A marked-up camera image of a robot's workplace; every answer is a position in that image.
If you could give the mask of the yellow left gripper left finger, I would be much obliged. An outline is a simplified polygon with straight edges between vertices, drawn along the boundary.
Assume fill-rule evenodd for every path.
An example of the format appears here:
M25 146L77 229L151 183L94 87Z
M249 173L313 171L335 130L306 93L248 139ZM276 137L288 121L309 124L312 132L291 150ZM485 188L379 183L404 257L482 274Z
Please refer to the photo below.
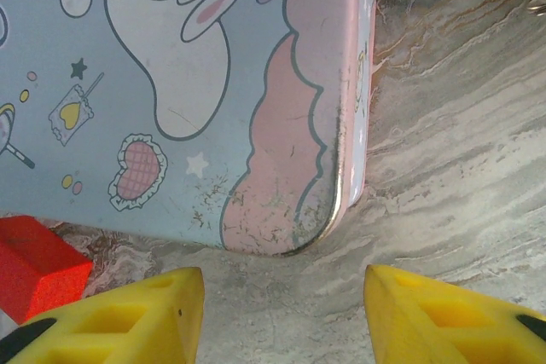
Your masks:
M193 363L205 287L197 267L48 310L1 340L3 363Z

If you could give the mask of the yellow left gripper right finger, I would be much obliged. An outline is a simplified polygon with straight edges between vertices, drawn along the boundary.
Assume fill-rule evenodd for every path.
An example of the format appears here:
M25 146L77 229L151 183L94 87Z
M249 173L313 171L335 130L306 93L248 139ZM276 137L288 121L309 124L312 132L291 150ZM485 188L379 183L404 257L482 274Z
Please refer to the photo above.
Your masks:
M369 265L364 309L377 363L543 363L545 317L386 265Z

